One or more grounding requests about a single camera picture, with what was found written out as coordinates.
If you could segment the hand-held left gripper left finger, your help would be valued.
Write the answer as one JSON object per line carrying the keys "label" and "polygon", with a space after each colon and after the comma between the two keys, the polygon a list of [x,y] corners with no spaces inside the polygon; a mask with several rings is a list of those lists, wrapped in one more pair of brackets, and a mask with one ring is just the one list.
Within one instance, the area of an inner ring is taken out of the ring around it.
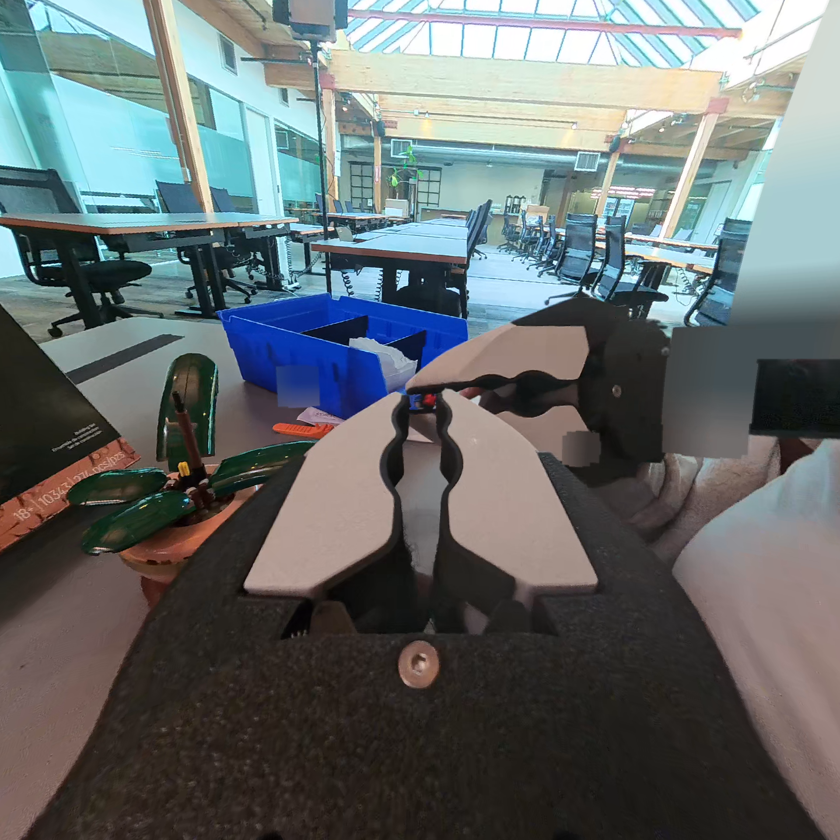
{"label": "hand-held left gripper left finger", "polygon": [[248,572],[251,595],[317,599],[406,541],[422,596],[435,556],[435,445],[409,443],[406,398],[352,416],[304,458]]}

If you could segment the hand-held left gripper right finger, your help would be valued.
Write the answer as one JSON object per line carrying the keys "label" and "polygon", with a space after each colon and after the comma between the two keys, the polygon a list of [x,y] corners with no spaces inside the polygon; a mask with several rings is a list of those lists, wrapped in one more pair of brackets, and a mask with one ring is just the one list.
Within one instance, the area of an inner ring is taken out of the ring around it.
{"label": "hand-held left gripper right finger", "polygon": [[442,496],[436,580],[458,601],[592,593],[595,570],[537,450],[455,391],[437,397]]}

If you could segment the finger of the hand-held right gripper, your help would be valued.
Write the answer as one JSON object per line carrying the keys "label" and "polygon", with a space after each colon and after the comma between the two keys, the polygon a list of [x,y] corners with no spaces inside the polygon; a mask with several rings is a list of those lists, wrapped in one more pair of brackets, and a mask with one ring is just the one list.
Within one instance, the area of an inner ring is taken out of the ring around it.
{"label": "finger of the hand-held right gripper", "polygon": [[483,392],[477,404],[522,435],[588,433],[575,398],[571,386],[546,392],[525,384],[505,384]]}
{"label": "finger of the hand-held right gripper", "polygon": [[509,323],[460,343],[440,354],[406,384],[406,393],[461,390],[471,386],[490,389],[524,375],[550,382],[579,378],[589,343],[581,326],[525,327]]}

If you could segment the person's right forearm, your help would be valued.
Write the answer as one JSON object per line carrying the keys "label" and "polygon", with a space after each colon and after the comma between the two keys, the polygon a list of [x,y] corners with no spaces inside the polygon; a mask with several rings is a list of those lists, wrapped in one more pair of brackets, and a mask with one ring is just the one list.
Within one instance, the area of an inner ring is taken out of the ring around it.
{"label": "person's right forearm", "polygon": [[838,441],[712,519],[674,574],[763,746],[824,837],[838,838]]}

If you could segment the wood-edged office desk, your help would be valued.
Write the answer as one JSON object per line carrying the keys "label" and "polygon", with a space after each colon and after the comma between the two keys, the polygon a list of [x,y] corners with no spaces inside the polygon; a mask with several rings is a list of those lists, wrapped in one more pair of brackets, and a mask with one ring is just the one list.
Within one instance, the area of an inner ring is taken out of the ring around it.
{"label": "wood-edged office desk", "polygon": [[196,292],[202,306],[202,316],[205,319],[215,319],[216,312],[226,308],[226,302],[214,262],[211,286],[207,285],[201,260],[202,253],[199,249],[208,248],[216,235],[222,235],[228,229],[265,229],[268,235],[283,236],[289,234],[289,225],[297,221],[296,217],[248,213],[25,213],[1,216],[3,227],[21,230],[27,234],[37,231],[53,242],[86,329],[102,326],[104,321],[92,296],[88,279],[81,274],[78,259],[72,252],[72,239],[76,236],[94,235],[102,239],[125,239],[133,235],[151,239],[151,249],[158,248],[158,238],[163,239],[163,248],[192,247],[196,252],[196,265],[199,270]]}
{"label": "wood-edged office desk", "polygon": [[705,245],[677,239],[625,234],[627,257],[663,264],[695,274],[711,274],[717,258],[718,245]]}
{"label": "wood-edged office desk", "polygon": [[466,269],[472,249],[467,226],[445,219],[311,244],[331,269],[381,270],[385,304],[462,319],[468,317]]}

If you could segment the black bin divider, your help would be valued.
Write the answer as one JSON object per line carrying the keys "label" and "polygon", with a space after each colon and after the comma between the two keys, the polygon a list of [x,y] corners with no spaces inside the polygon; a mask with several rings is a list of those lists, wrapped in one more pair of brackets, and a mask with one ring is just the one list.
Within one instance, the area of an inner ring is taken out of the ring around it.
{"label": "black bin divider", "polygon": [[369,317],[366,315],[332,322],[324,326],[302,331],[301,335],[331,343],[349,346],[351,340],[366,338]]}
{"label": "black bin divider", "polygon": [[399,339],[385,336],[380,332],[372,333],[370,338],[387,348],[399,350],[409,360],[414,360],[418,366],[422,366],[424,348],[427,341],[426,330],[412,332]]}

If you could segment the cluster of black chairs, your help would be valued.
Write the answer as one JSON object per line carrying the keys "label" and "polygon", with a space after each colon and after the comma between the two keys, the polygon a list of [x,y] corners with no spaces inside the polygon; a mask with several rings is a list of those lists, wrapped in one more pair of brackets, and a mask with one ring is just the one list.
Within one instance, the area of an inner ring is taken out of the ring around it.
{"label": "cluster of black chairs", "polygon": [[503,231],[507,247],[561,284],[546,305],[592,298],[631,319],[696,328],[728,324],[751,226],[738,219],[724,222],[711,244],[718,251],[708,276],[627,257],[624,237],[632,233],[624,216],[572,214],[559,227],[554,216],[523,214],[517,222],[506,217]]}

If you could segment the person's white fleece clothing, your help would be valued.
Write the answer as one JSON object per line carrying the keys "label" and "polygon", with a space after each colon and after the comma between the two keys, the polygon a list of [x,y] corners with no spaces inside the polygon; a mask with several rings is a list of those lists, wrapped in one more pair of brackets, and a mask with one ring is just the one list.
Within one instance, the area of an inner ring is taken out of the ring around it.
{"label": "person's white fleece clothing", "polygon": [[642,472],[653,492],[626,523],[668,567],[712,519],[781,474],[777,439],[753,437],[740,458],[668,454]]}

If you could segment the brick-built plant in pot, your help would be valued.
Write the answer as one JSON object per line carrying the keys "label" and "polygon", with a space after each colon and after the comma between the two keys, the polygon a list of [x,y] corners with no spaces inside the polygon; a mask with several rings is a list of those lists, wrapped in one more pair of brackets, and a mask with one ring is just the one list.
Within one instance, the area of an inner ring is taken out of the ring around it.
{"label": "brick-built plant in pot", "polygon": [[74,507],[115,506],[84,533],[84,553],[115,553],[140,575],[153,607],[203,543],[266,481],[318,440],[294,438],[211,465],[215,454],[217,365],[200,353],[177,357],[167,372],[156,459],[166,469],[108,470],[73,486]]}

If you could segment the blue plastic bin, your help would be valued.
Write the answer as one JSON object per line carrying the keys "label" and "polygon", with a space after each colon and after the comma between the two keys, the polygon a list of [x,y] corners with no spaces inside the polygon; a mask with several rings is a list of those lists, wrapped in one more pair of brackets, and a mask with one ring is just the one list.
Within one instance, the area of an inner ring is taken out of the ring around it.
{"label": "blue plastic bin", "polygon": [[246,382],[276,392],[279,406],[314,406],[342,419],[386,396],[380,362],[374,353],[301,332],[362,315],[369,317],[368,339],[426,330],[418,368],[468,339],[461,318],[327,293],[218,313]]}

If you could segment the black disc on rod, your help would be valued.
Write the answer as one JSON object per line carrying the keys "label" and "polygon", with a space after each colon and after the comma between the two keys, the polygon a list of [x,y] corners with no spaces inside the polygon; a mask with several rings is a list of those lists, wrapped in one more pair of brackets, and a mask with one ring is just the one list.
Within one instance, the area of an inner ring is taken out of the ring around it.
{"label": "black disc on rod", "polygon": [[318,168],[321,203],[318,206],[321,218],[321,239],[329,237],[329,197],[327,169],[333,163],[335,152],[334,116],[324,115],[323,89],[320,80],[320,55],[324,48],[334,45],[338,33],[349,23],[349,5],[346,1],[274,1],[272,3],[274,23],[290,30],[296,43],[294,52],[285,56],[251,58],[268,68],[294,68],[290,84],[299,89],[312,89],[316,107],[318,128]]}

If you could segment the black toy set box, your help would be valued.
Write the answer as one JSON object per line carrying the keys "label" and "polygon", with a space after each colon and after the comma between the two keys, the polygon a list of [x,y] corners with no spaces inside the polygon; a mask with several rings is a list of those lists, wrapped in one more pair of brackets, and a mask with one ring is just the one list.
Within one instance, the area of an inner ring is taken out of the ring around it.
{"label": "black toy set box", "polygon": [[140,460],[128,441],[1,310],[1,550],[68,507],[78,482]]}

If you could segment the black mesh office chair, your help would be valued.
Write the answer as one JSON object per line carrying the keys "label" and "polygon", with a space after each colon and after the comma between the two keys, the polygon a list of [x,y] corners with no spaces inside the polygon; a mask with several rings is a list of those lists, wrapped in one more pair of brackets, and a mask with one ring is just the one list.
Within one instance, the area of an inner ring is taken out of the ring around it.
{"label": "black mesh office chair", "polygon": [[[160,181],[157,181],[156,184],[161,199],[161,206],[166,212],[173,211],[178,214],[201,211],[201,206],[193,193],[193,189],[188,184]],[[224,244],[212,248],[222,290],[227,291],[228,289],[232,289],[242,293],[245,297],[245,304],[249,304],[252,297],[258,293],[258,289],[251,283],[240,284],[234,278],[234,269],[244,267],[248,275],[248,280],[252,281],[254,279],[254,270],[258,267],[259,260],[243,230],[226,228],[224,236]]]}
{"label": "black mesh office chair", "polygon": [[[56,170],[36,170],[23,167],[1,167],[2,214],[79,214],[80,209],[69,194]],[[67,288],[67,298],[76,293],[66,276],[56,242],[43,228],[14,227],[10,229],[22,261],[24,274],[39,287]],[[94,234],[70,232],[62,236],[79,264],[79,275],[87,281],[91,293],[99,295],[97,312],[105,323],[133,316],[164,318],[157,311],[147,311],[125,304],[122,289],[135,286],[147,277],[152,267],[142,261],[126,259],[131,251],[128,240],[107,235],[104,243],[119,254],[118,259],[103,259]]]}

